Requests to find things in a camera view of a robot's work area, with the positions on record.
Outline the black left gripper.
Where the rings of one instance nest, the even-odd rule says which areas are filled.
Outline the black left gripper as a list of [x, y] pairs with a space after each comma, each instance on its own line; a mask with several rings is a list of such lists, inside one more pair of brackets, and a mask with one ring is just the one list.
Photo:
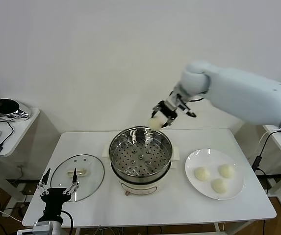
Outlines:
[[41, 200], [46, 204], [41, 220], [62, 220], [61, 211], [63, 204], [71, 199], [71, 195], [74, 194], [79, 187], [77, 169], [74, 169], [72, 183], [67, 189], [48, 189], [47, 183], [49, 180], [50, 171], [51, 169], [49, 168], [42, 176], [40, 182], [37, 184], [37, 188], [40, 191]]

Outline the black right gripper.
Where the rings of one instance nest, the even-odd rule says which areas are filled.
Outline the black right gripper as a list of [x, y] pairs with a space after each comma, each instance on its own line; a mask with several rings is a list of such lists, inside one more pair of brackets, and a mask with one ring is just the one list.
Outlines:
[[171, 126], [173, 124], [173, 122], [175, 121], [175, 119], [178, 117], [177, 109], [182, 110], [182, 108], [183, 108], [180, 96], [169, 96], [165, 100], [162, 100], [162, 101], [158, 102], [158, 104], [153, 107], [151, 118], [154, 118], [154, 116], [158, 112], [163, 114], [164, 105], [166, 106], [166, 108], [168, 110], [167, 111], [168, 115], [165, 116], [166, 117], [166, 121], [161, 126], [161, 128], [165, 128], [165, 127]]

